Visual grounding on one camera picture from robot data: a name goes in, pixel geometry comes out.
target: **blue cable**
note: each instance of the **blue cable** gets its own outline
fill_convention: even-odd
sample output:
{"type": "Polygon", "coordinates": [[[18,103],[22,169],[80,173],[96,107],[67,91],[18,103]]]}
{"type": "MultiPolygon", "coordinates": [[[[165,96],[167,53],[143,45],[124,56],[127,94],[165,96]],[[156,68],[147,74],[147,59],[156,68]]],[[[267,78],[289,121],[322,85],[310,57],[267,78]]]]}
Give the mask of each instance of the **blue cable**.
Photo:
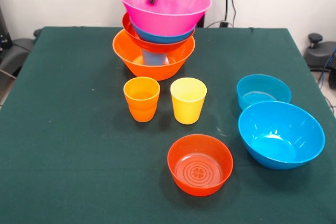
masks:
{"type": "Polygon", "coordinates": [[[327,64],[325,64],[323,70],[322,70],[322,74],[320,75],[320,78],[318,80],[318,85],[319,85],[319,88],[322,89],[323,87],[323,83],[324,83],[324,72],[327,68],[327,66],[332,62],[333,58],[335,57],[335,54],[336,54],[336,48],[334,49],[334,52],[332,53],[332,55],[330,56],[329,60],[327,61],[327,64]]]}

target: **red bowl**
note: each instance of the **red bowl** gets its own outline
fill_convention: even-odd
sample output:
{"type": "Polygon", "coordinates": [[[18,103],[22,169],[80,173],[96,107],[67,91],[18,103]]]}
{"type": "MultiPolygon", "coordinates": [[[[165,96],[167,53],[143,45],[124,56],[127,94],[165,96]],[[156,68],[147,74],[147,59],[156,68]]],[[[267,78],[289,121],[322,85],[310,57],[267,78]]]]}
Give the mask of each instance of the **red bowl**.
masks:
{"type": "Polygon", "coordinates": [[[225,144],[201,134],[177,140],[169,149],[167,161],[177,186],[193,196],[217,192],[233,169],[233,158],[225,144]]]}
{"type": "Polygon", "coordinates": [[[157,52],[157,53],[166,53],[166,52],[170,52],[170,51],[177,49],[178,47],[186,43],[188,39],[192,37],[195,33],[195,30],[194,30],[188,38],[182,41],[176,42],[176,43],[156,44],[156,43],[147,42],[139,38],[139,36],[137,35],[137,33],[135,32],[133,28],[133,25],[131,23],[130,16],[128,13],[125,13],[122,18],[122,26],[135,44],[137,44],[139,47],[149,52],[157,52]]]}

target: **orange bowl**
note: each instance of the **orange bowl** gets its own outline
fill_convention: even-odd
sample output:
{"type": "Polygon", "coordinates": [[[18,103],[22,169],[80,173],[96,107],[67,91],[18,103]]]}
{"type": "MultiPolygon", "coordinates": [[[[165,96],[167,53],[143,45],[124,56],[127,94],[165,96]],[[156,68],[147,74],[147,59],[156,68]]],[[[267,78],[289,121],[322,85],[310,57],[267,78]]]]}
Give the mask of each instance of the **orange bowl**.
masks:
{"type": "Polygon", "coordinates": [[[169,149],[167,162],[177,186],[193,196],[217,192],[233,169],[233,158],[225,144],[201,134],[177,140],[169,149]]]}
{"type": "Polygon", "coordinates": [[[131,37],[134,43],[136,43],[139,47],[142,49],[145,49],[149,52],[157,52],[157,53],[166,53],[169,51],[173,51],[177,49],[178,47],[182,46],[184,43],[188,41],[190,37],[192,37],[195,33],[195,30],[191,33],[191,35],[179,42],[172,43],[172,44],[156,44],[156,43],[151,43],[147,42],[145,40],[142,40],[139,38],[137,33],[135,32],[133,25],[130,20],[130,16],[128,13],[125,13],[123,18],[122,18],[122,26],[128,33],[128,35],[131,37]]]}
{"type": "Polygon", "coordinates": [[[135,76],[145,76],[162,81],[174,76],[195,49],[195,39],[190,37],[182,46],[167,52],[168,64],[147,66],[143,64],[139,47],[123,29],[113,39],[113,50],[135,76]]]}

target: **white wall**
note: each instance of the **white wall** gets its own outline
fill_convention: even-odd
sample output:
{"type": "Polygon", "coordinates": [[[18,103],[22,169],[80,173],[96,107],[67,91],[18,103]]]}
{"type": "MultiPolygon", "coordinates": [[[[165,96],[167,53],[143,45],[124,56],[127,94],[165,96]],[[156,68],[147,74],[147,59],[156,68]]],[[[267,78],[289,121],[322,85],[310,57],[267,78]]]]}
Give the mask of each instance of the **white wall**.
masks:
{"type": "MultiPolygon", "coordinates": [[[[221,20],[225,0],[213,0],[206,24],[221,20]]],[[[237,27],[287,27],[299,49],[307,34],[336,40],[335,0],[235,0],[237,27]]],[[[119,0],[0,0],[13,38],[31,37],[43,26],[120,26],[124,8],[119,0]]],[[[232,21],[232,10],[229,21],[232,21]]]]}

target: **bowl rim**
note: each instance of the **bowl rim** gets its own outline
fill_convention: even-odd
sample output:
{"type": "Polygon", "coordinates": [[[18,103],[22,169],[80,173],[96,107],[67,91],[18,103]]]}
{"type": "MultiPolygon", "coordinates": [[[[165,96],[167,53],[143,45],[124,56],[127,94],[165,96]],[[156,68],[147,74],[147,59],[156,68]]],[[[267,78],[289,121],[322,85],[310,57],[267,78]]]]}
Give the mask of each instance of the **bowl rim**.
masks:
{"type": "Polygon", "coordinates": [[[132,23],[132,26],[133,26],[133,29],[135,30],[135,32],[137,33],[136,30],[139,30],[140,32],[142,32],[143,34],[146,34],[146,35],[149,35],[151,37],[157,37],[157,38],[165,38],[165,39],[170,39],[170,38],[179,38],[179,37],[182,37],[182,36],[186,36],[188,35],[188,38],[190,35],[192,35],[195,30],[196,30],[196,27],[192,28],[191,30],[187,31],[186,33],[183,33],[183,34],[180,34],[180,35],[177,35],[177,36],[161,36],[161,35],[155,35],[155,34],[151,34],[151,33],[147,33],[146,31],[144,31],[143,29],[139,28],[135,23],[133,23],[133,21],[131,20],[131,17],[130,17],[130,21],[132,23]]]}
{"type": "MultiPolygon", "coordinates": [[[[178,45],[178,44],[182,44],[184,42],[186,42],[191,36],[194,36],[195,34],[195,31],[196,31],[196,28],[193,29],[192,33],[187,37],[185,38],[184,40],[181,40],[179,42],[175,42],[175,43],[169,43],[169,44],[161,44],[161,43],[153,43],[153,42],[149,42],[149,41],[146,41],[146,40],[142,40],[140,37],[139,38],[136,38],[134,37],[125,27],[125,23],[127,22],[127,18],[129,19],[129,22],[131,24],[131,26],[133,27],[133,29],[135,30],[135,25],[132,23],[131,21],[131,17],[130,17],[130,14],[128,12],[125,12],[125,14],[122,16],[122,27],[126,30],[126,32],[128,33],[128,35],[140,42],[145,42],[146,44],[149,44],[150,46],[155,46],[155,45],[159,45],[159,46],[174,46],[174,45],[178,45]]],[[[164,37],[164,38],[171,38],[172,36],[157,36],[157,37],[164,37]]]]}
{"type": "Polygon", "coordinates": [[[289,102],[292,100],[292,92],[291,92],[290,88],[288,87],[288,85],[287,85],[285,82],[283,82],[282,80],[280,80],[280,79],[278,79],[278,78],[276,78],[276,77],[274,77],[274,76],[270,76],[270,75],[268,75],[268,74],[263,74],[263,73],[249,74],[249,75],[247,75],[247,76],[242,77],[242,78],[238,81],[237,86],[236,86],[236,90],[237,90],[237,94],[238,94],[238,96],[239,96],[240,98],[243,98],[243,97],[244,97],[244,94],[241,94],[241,92],[239,91],[239,88],[242,86],[242,82],[243,82],[244,80],[246,80],[246,79],[249,79],[249,78],[251,78],[251,77],[256,77],[256,76],[266,77],[266,78],[268,78],[268,79],[273,79],[273,80],[275,80],[275,81],[277,81],[277,82],[280,82],[281,84],[283,84],[283,85],[286,87],[286,89],[287,89],[287,91],[288,91],[288,94],[289,94],[289,97],[288,97],[288,99],[287,99],[288,101],[286,101],[286,102],[289,103],[289,102]]]}
{"type": "Polygon", "coordinates": [[[190,53],[189,55],[185,56],[185,57],[182,58],[181,60],[176,61],[176,62],[173,62],[173,63],[169,63],[168,65],[158,65],[158,66],[142,65],[142,64],[134,63],[133,61],[130,61],[130,60],[127,60],[127,59],[121,57],[121,56],[115,51],[115,41],[116,41],[116,38],[117,38],[118,35],[120,35],[120,34],[122,34],[122,33],[126,33],[127,36],[128,36],[128,33],[127,33],[127,31],[126,31],[125,29],[122,29],[121,31],[119,31],[119,32],[115,35],[115,37],[113,38],[113,42],[112,42],[112,49],[113,49],[113,51],[115,52],[116,55],[118,55],[118,57],[119,57],[121,60],[126,61],[126,62],[128,62],[128,63],[130,63],[130,64],[133,64],[133,65],[141,66],[141,67],[162,68],[162,67],[166,67],[166,66],[173,66],[173,65],[179,64],[179,63],[185,61],[187,58],[189,58],[189,56],[194,52],[194,50],[195,50],[195,45],[196,45],[194,36],[190,36],[189,39],[192,39],[192,41],[193,41],[193,50],[191,51],[191,53],[190,53]]]}
{"type": "Polygon", "coordinates": [[[209,0],[210,1],[210,4],[208,6],[208,8],[205,8],[201,11],[198,11],[198,12],[194,12],[194,13],[188,13],[188,14],[164,14],[164,13],[156,13],[156,12],[151,12],[149,10],[143,10],[143,9],[140,9],[138,7],[135,7],[134,5],[124,1],[124,0],[121,0],[124,4],[128,5],[128,6],[131,6],[132,8],[136,9],[136,10],[140,10],[142,12],[145,12],[145,13],[150,13],[150,14],[157,14],[157,15],[162,15],[162,16],[175,16],[175,17],[180,17],[180,16],[190,16],[190,15],[195,15],[195,14],[199,14],[199,13],[203,13],[203,12],[206,12],[208,9],[210,9],[210,7],[212,6],[212,0],[209,0]]]}
{"type": "Polygon", "coordinates": [[[314,158],[316,158],[318,155],[320,155],[320,153],[323,151],[324,149],[324,146],[325,146],[325,139],[326,139],[326,136],[324,134],[324,130],[321,126],[321,124],[319,123],[319,121],[317,121],[309,112],[307,112],[306,110],[294,105],[294,104],[290,104],[290,103],[287,103],[287,102],[280,102],[280,101],[263,101],[263,102],[257,102],[257,103],[254,103],[252,105],[250,105],[249,107],[247,107],[245,110],[242,111],[242,113],[240,114],[239,116],[239,119],[238,119],[238,129],[239,129],[239,133],[240,133],[240,136],[244,142],[244,144],[248,145],[253,151],[255,151],[256,153],[258,153],[259,155],[267,158],[267,159],[270,159],[272,161],[276,161],[276,162],[280,162],[280,163],[283,163],[283,164],[302,164],[302,163],[306,163],[306,162],[309,162],[311,160],[313,160],[314,158]],[[306,114],[307,116],[309,116],[310,118],[313,119],[313,121],[316,123],[316,125],[318,126],[318,129],[321,131],[322,133],[322,145],[320,147],[320,149],[317,151],[317,153],[310,157],[310,158],[306,158],[306,159],[302,159],[301,161],[293,161],[293,162],[285,162],[285,161],[281,161],[281,160],[278,160],[278,159],[275,159],[275,158],[271,158],[271,157],[267,157],[261,153],[259,153],[258,151],[256,151],[244,138],[244,134],[242,133],[242,130],[241,130],[241,120],[242,120],[242,116],[246,113],[246,111],[248,111],[250,108],[252,108],[253,106],[260,106],[264,103],[278,103],[278,104],[282,104],[284,106],[290,106],[292,108],[295,108],[296,110],[299,110],[301,112],[303,112],[304,114],[306,114]]]}
{"type": "Polygon", "coordinates": [[[225,181],[227,181],[227,179],[230,177],[230,175],[231,175],[231,173],[232,173],[232,171],[233,171],[234,160],[233,160],[232,153],[231,153],[230,149],[229,149],[229,148],[228,148],[222,141],[220,141],[219,139],[217,139],[217,138],[215,138],[215,137],[213,137],[213,136],[210,136],[210,135],[205,135],[205,134],[190,134],[190,135],[185,135],[185,136],[180,137],[178,140],[176,140],[176,141],[172,144],[172,146],[169,148],[169,151],[168,151],[168,154],[167,154],[167,164],[168,164],[169,171],[170,171],[170,173],[172,174],[172,176],[174,177],[174,179],[176,179],[177,181],[179,181],[179,182],[182,183],[183,185],[186,185],[186,186],[188,186],[188,187],[190,187],[190,188],[194,188],[194,189],[209,189],[209,188],[215,188],[215,187],[217,187],[217,186],[220,186],[220,185],[222,185],[225,181]],[[230,164],[231,164],[230,171],[229,171],[228,175],[225,176],[225,177],[224,177],[218,184],[216,184],[216,185],[213,185],[213,186],[197,187],[197,186],[192,186],[192,185],[186,184],[186,183],[184,183],[183,181],[181,181],[181,180],[175,175],[175,173],[172,171],[172,168],[171,168],[170,165],[169,165],[169,155],[170,155],[170,153],[171,153],[171,150],[172,150],[173,146],[176,145],[181,139],[183,139],[183,138],[185,138],[185,137],[196,136],[196,135],[198,135],[198,136],[205,136],[205,137],[207,137],[207,138],[212,139],[213,141],[217,141],[217,142],[220,143],[220,145],[222,145],[222,146],[227,150],[227,154],[228,154],[228,156],[229,156],[229,158],[230,158],[230,164]]]}

